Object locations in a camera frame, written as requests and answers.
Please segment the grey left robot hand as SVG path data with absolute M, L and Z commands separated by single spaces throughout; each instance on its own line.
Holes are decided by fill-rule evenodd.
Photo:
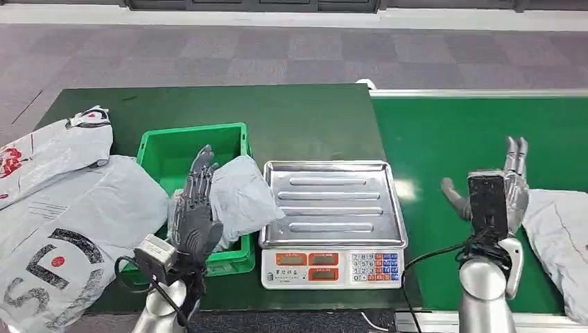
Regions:
M 177 251 L 193 264 L 204 267 L 223 233 L 223 224 L 213 217 L 210 192 L 218 164 L 207 144 L 191 163 L 182 191 L 173 197 L 168 236 Z

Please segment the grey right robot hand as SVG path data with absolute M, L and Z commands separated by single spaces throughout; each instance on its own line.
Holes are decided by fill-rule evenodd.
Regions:
M 475 234 L 502 240 L 520 228 L 528 207 L 526 156 L 528 142 L 507 137 L 505 164 L 502 169 L 469 173 L 468 194 L 461 196 L 453 180 L 443 178 L 441 190 L 458 216 L 472 224 Z

